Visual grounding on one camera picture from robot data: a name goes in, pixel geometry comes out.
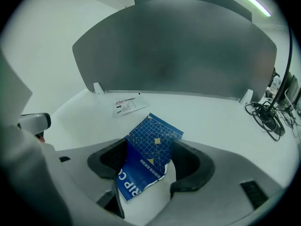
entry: wall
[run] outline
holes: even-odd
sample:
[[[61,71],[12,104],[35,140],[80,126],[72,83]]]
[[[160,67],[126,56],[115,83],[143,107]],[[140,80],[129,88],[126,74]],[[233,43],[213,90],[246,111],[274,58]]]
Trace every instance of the wall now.
[[[97,0],[24,0],[0,38],[0,48],[33,92],[24,113],[48,112],[85,88],[72,45],[117,9]]]
[[[277,46],[275,69],[280,77],[283,78],[286,70],[289,52],[288,30],[263,29],[263,31],[273,40],[273,42]],[[295,36],[293,36],[293,53],[290,72],[296,76],[298,84],[301,85],[301,50]]]

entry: desk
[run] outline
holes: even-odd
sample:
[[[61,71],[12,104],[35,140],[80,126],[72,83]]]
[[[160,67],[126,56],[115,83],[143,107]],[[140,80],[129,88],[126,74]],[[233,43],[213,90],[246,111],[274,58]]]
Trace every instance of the desk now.
[[[143,96],[150,106],[113,118],[113,102],[134,96],[135,93],[107,93],[99,96],[87,89],[83,90],[51,115],[52,126],[45,132],[46,142],[58,151],[123,138],[152,112],[183,131],[183,139],[240,154],[282,187],[287,187],[291,182],[299,164],[299,141],[286,125],[285,135],[279,142],[275,142],[238,101],[148,93]],[[169,185],[173,181],[175,170],[170,163],[166,178],[129,203],[121,195],[127,220],[138,225],[151,220],[168,203]],[[148,205],[139,207],[144,200],[148,200]]]

